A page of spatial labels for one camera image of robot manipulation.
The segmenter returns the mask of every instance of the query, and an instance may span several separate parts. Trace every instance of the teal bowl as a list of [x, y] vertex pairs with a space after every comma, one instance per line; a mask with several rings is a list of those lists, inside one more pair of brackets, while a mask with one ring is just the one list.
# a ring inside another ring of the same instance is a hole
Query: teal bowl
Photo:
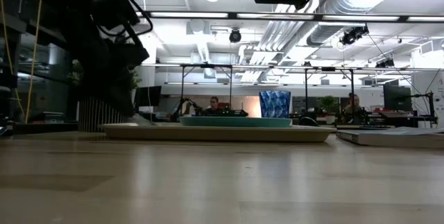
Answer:
[[248, 117], [181, 117], [183, 126], [290, 128], [291, 119]]

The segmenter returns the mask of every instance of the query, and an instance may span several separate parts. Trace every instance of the black monitor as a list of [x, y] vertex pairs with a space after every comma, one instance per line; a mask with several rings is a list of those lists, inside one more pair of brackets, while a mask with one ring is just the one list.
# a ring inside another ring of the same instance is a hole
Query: black monitor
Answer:
[[411, 90], [406, 87], [384, 85], [384, 108], [387, 110], [412, 111]]
[[137, 88], [134, 100], [136, 112], [139, 111], [141, 106], [159, 106], [161, 91], [162, 86]]

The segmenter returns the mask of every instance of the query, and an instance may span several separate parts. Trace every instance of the person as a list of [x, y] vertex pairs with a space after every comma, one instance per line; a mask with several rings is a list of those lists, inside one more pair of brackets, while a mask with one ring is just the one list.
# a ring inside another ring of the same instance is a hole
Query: person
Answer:
[[218, 108], [219, 98], [217, 96], [212, 96], [210, 99], [210, 106], [208, 109], [203, 111], [204, 116], [219, 114], [221, 109]]
[[361, 106], [359, 105], [358, 95], [348, 94], [348, 105], [344, 108], [346, 114], [352, 114], [352, 100], [355, 101], [355, 113], [360, 111]]

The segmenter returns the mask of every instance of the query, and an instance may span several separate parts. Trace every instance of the camera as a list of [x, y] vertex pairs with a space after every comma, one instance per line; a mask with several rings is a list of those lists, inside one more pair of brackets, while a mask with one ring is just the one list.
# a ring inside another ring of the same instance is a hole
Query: camera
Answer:
[[230, 42], [231, 43], [239, 43], [242, 39], [242, 35], [239, 32], [239, 29], [232, 29], [230, 34]]

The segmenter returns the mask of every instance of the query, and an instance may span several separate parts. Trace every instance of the green plant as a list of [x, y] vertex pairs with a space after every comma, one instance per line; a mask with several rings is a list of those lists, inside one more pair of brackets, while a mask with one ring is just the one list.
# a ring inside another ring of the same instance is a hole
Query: green plant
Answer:
[[[85, 71], [83, 70], [82, 65], [79, 63], [79, 61], [74, 60], [72, 62], [72, 72], [68, 74], [68, 80], [70, 80], [75, 86], [80, 86], [83, 80], [83, 74]], [[131, 90], [137, 89], [138, 84], [142, 81], [141, 78], [139, 78], [139, 74], [137, 74], [136, 70], [133, 69], [130, 71], [132, 80], [131, 80]]]
[[336, 114], [337, 112], [339, 112], [338, 99], [334, 98], [333, 96], [324, 96], [321, 99], [321, 107], [328, 114]]

